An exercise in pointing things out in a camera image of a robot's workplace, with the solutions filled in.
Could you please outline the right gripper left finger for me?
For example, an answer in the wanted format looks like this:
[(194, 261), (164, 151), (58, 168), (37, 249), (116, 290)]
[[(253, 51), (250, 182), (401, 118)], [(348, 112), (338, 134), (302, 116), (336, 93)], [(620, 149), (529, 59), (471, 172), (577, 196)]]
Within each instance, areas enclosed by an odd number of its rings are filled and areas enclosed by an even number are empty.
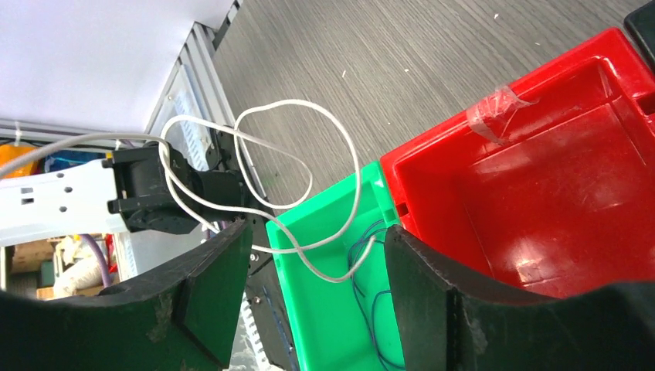
[(253, 244), (246, 220), (94, 296), (1, 295), (3, 370), (223, 370)]

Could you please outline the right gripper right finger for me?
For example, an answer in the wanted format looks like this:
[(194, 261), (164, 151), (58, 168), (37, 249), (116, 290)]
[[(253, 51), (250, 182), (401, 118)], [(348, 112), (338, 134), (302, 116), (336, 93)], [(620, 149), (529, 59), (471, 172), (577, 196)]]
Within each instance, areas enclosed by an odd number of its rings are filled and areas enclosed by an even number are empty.
[(408, 370), (652, 370), (654, 285), (552, 298), (497, 281), (399, 225), (385, 263)]

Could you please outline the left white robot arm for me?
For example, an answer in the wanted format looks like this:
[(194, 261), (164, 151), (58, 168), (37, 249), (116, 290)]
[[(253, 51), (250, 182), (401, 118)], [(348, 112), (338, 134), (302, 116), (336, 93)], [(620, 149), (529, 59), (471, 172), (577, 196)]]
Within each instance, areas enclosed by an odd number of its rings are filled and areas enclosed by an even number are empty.
[(187, 234), (198, 225), (191, 213), (209, 222), (232, 221), (253, 203), (240, 172), (197, 170), (173, 148), (169, 166), (180, 183), (168, 187), (154, 142), (72, 168), (11, 176), (54, 147), (34, 148), (1, 164), (3, 247), (83, 233)]

